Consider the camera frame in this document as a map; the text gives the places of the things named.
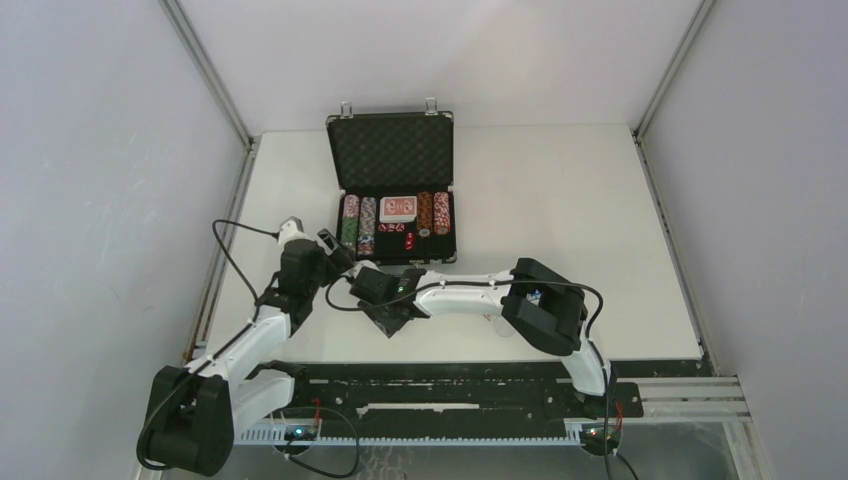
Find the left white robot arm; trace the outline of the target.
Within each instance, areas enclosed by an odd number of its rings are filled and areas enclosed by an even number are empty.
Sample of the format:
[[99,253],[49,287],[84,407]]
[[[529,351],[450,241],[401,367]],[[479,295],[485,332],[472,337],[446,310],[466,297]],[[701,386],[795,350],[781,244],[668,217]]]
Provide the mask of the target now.
[[260,419],[279,409],[290,417],[310,409],[307,384],[261,363],[312,313],[317,292],[353,268],[354,253],[327,230],[310,238],[296,219],[273,236],[282,248],[280,266],[263,291],[249,290],[253,312],[245,324],[213,353],[154,376],[135,448],[142,467],[211,477]]

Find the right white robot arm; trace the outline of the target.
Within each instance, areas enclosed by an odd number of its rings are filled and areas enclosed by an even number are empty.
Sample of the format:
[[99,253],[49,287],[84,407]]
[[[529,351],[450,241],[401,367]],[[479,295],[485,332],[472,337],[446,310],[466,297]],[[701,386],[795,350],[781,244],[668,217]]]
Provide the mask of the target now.
[[480,275],[422,268],[390,274],[362,265],[348,282],[356,310],[386,336],[418,318],[499,318],[531,347],[560,361],[589,417],[605,415],[617,403],[611,364],[591,336],[604,307],[602,295],[535,259],[520,258],[509,270]]

